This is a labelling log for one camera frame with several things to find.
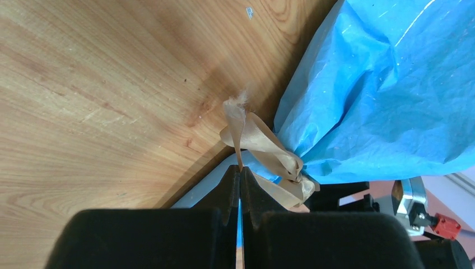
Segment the tan ribbon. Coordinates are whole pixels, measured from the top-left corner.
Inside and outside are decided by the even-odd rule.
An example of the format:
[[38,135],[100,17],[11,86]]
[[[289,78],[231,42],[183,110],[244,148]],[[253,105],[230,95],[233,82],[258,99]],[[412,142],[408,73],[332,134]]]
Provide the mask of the tan ribbon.
[[240,169],[244,167],[241,150],[249,151],[267,170],[281,178],[279,183],[254,173],[257,183],[286,209],[300,207],[320,184],[302,172],[304,163],[285,149],[276,135],[255,113],[246,110],[247,95],[242,92],[223,102],[227,126],[220,132],[221,141],[235,149]]

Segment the blue wrapping paper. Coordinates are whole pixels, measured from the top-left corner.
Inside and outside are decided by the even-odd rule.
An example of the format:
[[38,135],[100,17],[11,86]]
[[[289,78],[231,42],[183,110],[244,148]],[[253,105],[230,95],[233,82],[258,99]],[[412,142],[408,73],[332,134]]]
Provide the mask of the blue wrapping paper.
[[[472,166],[474,2],[336,2],[282,95],[270,130],[320,186],[445,175]],[[253,174],[281,181],[249,151],[241,153]],[[196,205],[232,165],[238,166],[236,153],[174,208]],[[239,194],[236,247],[243,248],[242,216]]]

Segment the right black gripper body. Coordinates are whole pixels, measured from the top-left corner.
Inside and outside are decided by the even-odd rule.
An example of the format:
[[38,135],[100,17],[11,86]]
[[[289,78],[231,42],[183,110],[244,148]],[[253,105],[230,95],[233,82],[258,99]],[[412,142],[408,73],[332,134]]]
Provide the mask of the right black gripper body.
[[415,241],[425,268],[474,268],[457,237],[473,236],[460,223],[446,215],[429,213],[429,197],[422,181],[395,181],[389,195],[375,198],[370,183],[321,185],[304,205],[310,211],[380,212],[394,217]]

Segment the pink cylindrical vase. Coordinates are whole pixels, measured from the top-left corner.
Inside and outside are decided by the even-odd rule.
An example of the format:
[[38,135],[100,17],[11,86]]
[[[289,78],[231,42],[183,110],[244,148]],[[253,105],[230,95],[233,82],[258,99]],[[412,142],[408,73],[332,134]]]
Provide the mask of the pink cylindrical vase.
[[379,180],[372,181],[369,184],[369,189],[343,197],[339,200],[339,205],[346,205],[351,202],[358,201],[364,197],[365,194],[370,194],[375,200],[382,200],[382,197],[389,196],[391,202],[391,192],[394,185],[393,180]]

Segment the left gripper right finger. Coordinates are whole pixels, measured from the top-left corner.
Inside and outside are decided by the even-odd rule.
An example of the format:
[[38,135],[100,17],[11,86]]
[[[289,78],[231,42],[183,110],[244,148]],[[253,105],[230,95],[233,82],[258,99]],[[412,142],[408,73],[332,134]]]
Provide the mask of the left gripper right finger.
[[422,268],[402,225],[376,212],[285,209],[240,173],[245,268]]

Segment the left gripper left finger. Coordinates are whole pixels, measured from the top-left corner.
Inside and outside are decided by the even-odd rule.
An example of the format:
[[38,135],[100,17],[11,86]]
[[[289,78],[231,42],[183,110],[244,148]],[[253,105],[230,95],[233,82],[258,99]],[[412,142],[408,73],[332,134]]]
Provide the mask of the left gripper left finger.
[[83,210],[46,268],[235,268],[239,178],[229,166],[191,208]]

